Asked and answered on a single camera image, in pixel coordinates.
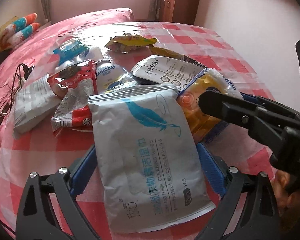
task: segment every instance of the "blue package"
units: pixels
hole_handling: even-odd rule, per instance
[[[70,39],[64,42],[59,48],[55,49],[53,53],[60,56],[60,66],[62,63],[73,59],[87,49],[90,49],[90,47],[82,44],[78,39]]]

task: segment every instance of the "white plastic package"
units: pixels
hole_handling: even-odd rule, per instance
[[[160,230],[215,208],[173,85],[143,85],[90,96],[109,226]]]
[[[18,137],[34,128],[49,114],[52,114],[61,99],[47,82],[49,75],[34,81],[17,93],[15,103],[14,135]]]

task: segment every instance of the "table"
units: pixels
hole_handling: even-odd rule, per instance
[[[104,48],[110,37],[123,33],[137,33],[146,38],[155,37],[155,46],[167,48],[181,54],[187,54],[210,68],[215,68],[231,79],[244,93],[272,98],[265,85],[261,83],[255,71],[238,55],[217,33],[205,28],[160,22],[121,23],[87,27],[72,32],[87,45],[99,46],[106,59],[126,67],[128,70],[140,60],[151,55],[148,48],[129,54],[115,53]],[[55,57],[46,55],[38,63],[30,81],[47,72],[53,72]],[[93,142],[92,133],[63,130],[53,136],[50,117],[47,117],[32,131],[20,139],[12,137],[13,115],[11,114],[0,150],[0,217],[15,228],[18,204],[23,186],[32,171],[40,175],[55,173],[60,167],[68,167],[73,160],[81,157]],[[257,174],[268,173],[270,179],[274,168],[269,164],[271,151],[251,139],[241,127],[229,125],[213,142],[209,150],[223,157],[228,165],[235,165],[242,172]],[[217,204],[219,198],[208,187],[211,200]],[[209,220],[213,212],[190,222],[150,233],[116,234],[109,230],[103,205],[103,187],[98,169],[94,172],[85,192],[77,201],[86,217],[104,240],[121,239],[193,239]],[[55,197],[52,204],[64,231],[69,233]]]

